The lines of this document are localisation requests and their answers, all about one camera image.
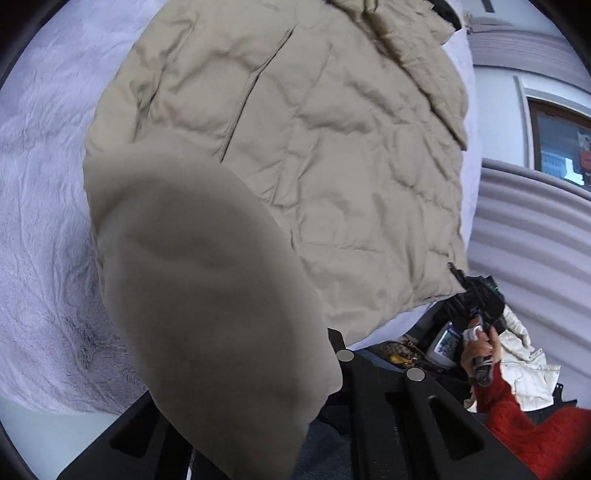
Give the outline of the person's right hand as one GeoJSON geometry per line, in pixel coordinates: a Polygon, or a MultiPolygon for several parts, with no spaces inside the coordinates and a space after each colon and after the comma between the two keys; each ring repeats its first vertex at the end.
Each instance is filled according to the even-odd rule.
{"type": "Polygon", "coordinates": [[[474,319],[464,331],[464,348],[461,365],[469,378],[481,387],[493,383],[494,368],[501,361],[501,342],[497,330],[491,326],[483,329],[474,319]]]}

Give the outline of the red sweater right forearm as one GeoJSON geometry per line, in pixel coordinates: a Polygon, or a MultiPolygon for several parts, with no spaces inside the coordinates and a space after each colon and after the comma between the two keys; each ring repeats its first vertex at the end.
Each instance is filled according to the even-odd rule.
{"type": "Polygon", "coordinates": [[[514,397],[498,365],[488,387],[476,385],[477,412],[486,427],[539,479],[561,479],[590,446],[590,411],[564,407],[536,424],[514,397]]]}

